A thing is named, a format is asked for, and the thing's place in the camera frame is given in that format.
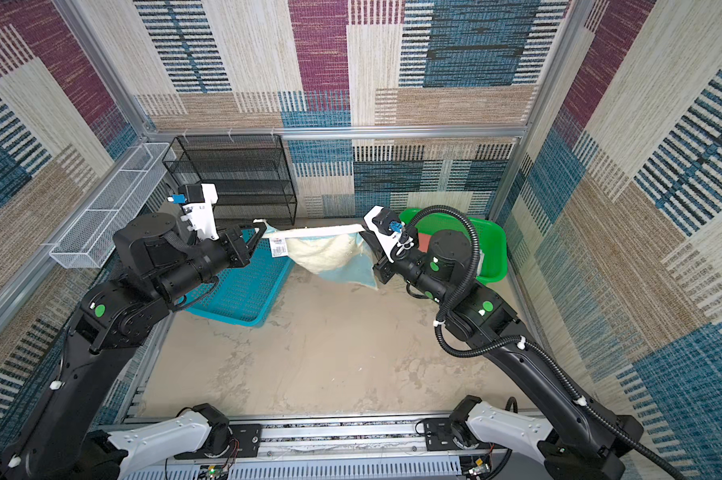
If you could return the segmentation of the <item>pale yellow teal towel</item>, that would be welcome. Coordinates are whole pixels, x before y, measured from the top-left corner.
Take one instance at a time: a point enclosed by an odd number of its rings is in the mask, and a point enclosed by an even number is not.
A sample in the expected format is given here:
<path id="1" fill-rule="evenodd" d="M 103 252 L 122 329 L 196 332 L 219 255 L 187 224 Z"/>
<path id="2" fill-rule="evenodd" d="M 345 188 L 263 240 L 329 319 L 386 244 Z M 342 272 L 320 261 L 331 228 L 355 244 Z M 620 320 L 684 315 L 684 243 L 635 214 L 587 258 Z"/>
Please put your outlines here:
<path id="1" fill-rule="evenodd" d="M 318 277 L 334 283 L 378 288 L 373 266 L 376 257 L 356 224 L 277 230 L 266 224 L 273 258 L 288 257 Z"/>

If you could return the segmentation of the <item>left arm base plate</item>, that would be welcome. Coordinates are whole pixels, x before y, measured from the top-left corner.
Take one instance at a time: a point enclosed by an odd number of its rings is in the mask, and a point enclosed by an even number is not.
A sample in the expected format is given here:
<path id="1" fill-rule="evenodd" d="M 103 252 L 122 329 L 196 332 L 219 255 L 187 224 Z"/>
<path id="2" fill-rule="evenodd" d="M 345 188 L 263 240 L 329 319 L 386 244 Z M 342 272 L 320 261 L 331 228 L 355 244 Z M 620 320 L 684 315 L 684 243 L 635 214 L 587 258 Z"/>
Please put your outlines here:
<path id="1" fill-rule="evenodd" d="M 195 452 L 175 455 L 174 460 L 233 460 L 255 458 L 260 449 L 262 424 L 231 424 L 215 428 L 210 438 Z"/>

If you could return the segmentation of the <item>aluminium front rail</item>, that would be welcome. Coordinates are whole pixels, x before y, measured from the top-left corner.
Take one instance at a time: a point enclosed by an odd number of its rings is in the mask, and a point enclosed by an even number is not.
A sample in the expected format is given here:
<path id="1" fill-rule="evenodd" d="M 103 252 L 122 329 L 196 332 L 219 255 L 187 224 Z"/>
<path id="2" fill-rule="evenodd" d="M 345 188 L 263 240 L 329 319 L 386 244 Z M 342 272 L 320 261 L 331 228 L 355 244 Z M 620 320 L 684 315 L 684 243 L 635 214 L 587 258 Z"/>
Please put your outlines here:
<path id="1" fill-rule="evenodd" d="M 447 418 L 456 440 L 468 445 L 499 444 L 544 465 L 554 477 L 593 479 L 607 456 L 606 435 L 585 397 L 565 403 L 563 410 L 550 418 L 538 418 L 498 409 L 478 397 L 467 396 Z M 414 431 L 417 421 L 404 417 L 358 417 L 299 420 L 293 427 L 265 423 L 257 456 L 332 449 L 400 451 L 416 441 L 425 445 Z M 175 455 L 199 450 L 215 428 L 224 430 L 231 424 L 237 423 L 211 405 L 198 405 L 175 418 L 142 428 L 90 432 L 82 457 L 99 468 L 100 478 L 124 479 Z M 234 460 L 205 461 L 228 468 Z"/>

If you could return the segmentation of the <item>teal plastic basket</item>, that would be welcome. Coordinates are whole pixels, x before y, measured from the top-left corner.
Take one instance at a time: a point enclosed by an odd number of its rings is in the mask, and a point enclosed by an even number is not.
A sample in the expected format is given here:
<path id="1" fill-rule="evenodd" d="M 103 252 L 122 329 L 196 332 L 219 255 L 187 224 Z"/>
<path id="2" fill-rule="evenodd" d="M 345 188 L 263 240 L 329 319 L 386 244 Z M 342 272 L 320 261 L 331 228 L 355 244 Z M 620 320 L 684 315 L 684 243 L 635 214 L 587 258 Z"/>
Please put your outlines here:
<path id="1" fill-rule="evenodd" d="M 269 317 L 293 266 L 287 256 L 273 257 L 269 240 L 262 238 L 248 266 L 226 269 L 217 275 L 216 287 L 202 285 L 190 292 L 187 301 L 199 301 L 187 311 L 209 320 L 259 328 Z"/>

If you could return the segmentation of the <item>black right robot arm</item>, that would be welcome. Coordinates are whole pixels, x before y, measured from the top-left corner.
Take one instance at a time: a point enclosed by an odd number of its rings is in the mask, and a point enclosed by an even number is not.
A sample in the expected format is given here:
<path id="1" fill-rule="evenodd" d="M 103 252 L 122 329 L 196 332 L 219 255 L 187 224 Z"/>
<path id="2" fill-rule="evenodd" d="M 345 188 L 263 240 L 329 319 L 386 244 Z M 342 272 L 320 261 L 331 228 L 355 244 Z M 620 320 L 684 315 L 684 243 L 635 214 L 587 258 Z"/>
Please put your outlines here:
<path id="1" fill-rule="evenodd" d="M 407 225 L 395 221 L 366 228 L 362 237 L 371 245 L 382 282 L 399 275 L 438 303 L 434 329 L 446 353 L 491 361 L 541 413 L 529 417 L 468 395 L 449 417 L 455 444 L 501 446 L 537 461 L 554 479 L 623 476 L 624 456 L 643 450 L 642 426 L 587 394 L 531 339 L 515 310 L 478 281 L 476 231 L 441 230 L 431 236 L 426 251 Z"/>

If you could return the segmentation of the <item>green plastic basket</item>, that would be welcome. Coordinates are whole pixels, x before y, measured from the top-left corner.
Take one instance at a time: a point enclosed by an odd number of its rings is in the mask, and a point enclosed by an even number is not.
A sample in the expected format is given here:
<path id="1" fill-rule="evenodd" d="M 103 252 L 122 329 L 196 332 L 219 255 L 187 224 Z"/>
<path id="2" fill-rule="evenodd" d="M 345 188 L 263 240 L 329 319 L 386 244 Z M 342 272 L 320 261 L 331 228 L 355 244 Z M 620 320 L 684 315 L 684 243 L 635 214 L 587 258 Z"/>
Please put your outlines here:
<path id="1" fill-rule="evenodd" d="M 485 286 L 503 280 L 507 274 L 507 241 L 504 230 L 497 224 L 479 218 L 470 217 L 477 235 L 479 245 L 479 265 L 476 272 L 476 280 Z M 469 235 L 464 225 L 452 215 L 446 213 L 432 213 L 420 220 L 416 225 L 417 232 L 434 236 L 442 230 L 453 230 L 461 232 L 469 241 Z M 467 245 L 461 252 L 456 253 L 457 260 L 449 260 L 444 255 L 436 253 L 421 252 L 426 255 L 424 268 L 427 273 L 439 280 L 456 285 L 461 279 L 470 258 L 470 245 Z"/>

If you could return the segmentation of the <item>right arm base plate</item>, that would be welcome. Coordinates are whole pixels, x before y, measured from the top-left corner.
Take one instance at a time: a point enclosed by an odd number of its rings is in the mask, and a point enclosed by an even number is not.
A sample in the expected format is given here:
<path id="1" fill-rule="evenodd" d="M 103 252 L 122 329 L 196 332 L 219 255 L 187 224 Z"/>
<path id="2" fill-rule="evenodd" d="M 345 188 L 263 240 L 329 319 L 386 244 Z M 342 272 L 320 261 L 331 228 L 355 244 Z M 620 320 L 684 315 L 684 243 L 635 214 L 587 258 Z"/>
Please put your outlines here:
<path id="1" fill-rule="evenodd" d="M 479 442 L 471 445 L 455 439 L 447 417 L 426 417 L 414 425 L 415 433 L 425 442 L 428 452 L 454 451 L 468 455 L 504 453 L 506 448 L 495 443 Z"/>

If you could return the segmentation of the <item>red pink towel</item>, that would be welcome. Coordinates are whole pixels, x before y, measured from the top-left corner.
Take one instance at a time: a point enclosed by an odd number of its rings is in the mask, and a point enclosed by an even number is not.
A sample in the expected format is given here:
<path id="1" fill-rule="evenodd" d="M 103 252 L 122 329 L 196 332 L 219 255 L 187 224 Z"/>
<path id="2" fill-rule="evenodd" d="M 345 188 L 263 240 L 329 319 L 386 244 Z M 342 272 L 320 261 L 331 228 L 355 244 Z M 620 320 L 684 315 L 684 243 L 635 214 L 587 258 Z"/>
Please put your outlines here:
<path id="1" fill-rule="evenodd" d="M 417 248 L 421 252 L 427 252 L 432 236 L 422 232 L 417 232 Z"/>

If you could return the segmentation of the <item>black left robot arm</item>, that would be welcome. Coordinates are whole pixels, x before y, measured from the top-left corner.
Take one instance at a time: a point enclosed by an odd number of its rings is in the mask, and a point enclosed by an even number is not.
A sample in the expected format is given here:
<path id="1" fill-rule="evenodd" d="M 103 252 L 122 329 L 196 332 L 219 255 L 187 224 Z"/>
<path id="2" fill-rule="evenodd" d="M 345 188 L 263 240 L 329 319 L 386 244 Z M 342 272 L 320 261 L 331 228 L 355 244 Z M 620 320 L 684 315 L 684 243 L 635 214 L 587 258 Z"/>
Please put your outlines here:
<path id="1" fill-rule="evenodd" d="M 47 388 L 0 452 L 0 479 L 117 478 L 125 451 L 89 430 L 111 386 L 153 326 L 188 307 L 186 294 L 250 263 L 266 229 L 255 221 L 188 245 L 174 216 L 155 213 L 118 230 L 113 241 L 122 270 L 83 296 L 66 335 L 59 385 Z"/>

